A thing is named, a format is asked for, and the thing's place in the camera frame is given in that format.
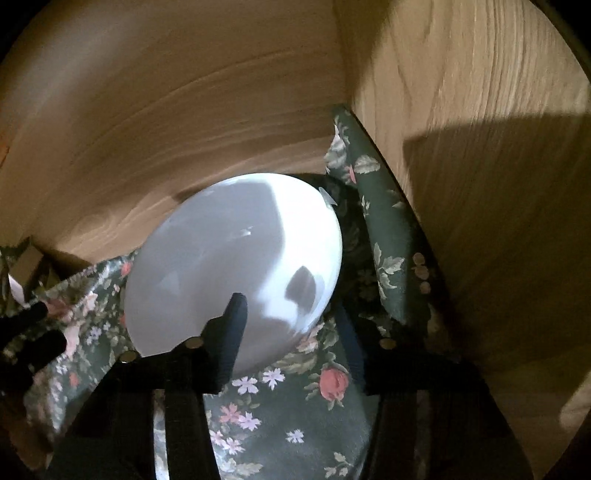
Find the white bowl with black spots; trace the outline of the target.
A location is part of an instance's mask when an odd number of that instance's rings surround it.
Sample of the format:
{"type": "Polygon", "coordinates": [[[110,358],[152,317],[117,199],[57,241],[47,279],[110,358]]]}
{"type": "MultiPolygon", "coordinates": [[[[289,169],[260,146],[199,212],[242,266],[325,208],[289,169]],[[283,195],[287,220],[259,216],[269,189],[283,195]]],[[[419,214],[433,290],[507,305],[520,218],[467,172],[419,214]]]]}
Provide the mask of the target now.
{"type": "Polygon", "coordinates": [[[256,173],[198,192],[146,239],[124,296],[126,328],[144,356],[167,352],[245,295],[233,371],[283,358],[317,325],[338,283],[335,196],[294,176],[256,173]]]}

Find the dark floral tablecloth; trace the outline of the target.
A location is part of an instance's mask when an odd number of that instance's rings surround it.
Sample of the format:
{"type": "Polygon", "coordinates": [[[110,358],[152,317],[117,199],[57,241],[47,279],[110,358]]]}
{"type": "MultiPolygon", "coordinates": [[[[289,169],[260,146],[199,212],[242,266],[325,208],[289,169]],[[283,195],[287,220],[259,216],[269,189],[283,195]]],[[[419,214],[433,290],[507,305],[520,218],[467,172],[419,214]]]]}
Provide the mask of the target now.
{"type": "Polygon", "coordinates": [[[65,352],[31,383],[1,382],[5,479],[416,479],[429,455],[418,381],[437,263],[380,151],[353,112],[334,115],[322,175],[335,196],[342,265],[315,328],[283,358],[205,394],[202,331],[144,356],[125,315],[138,250],[41,293],[65,352]],[[379,394],[349,374],[335,305],[374,322],[379,394]]]}

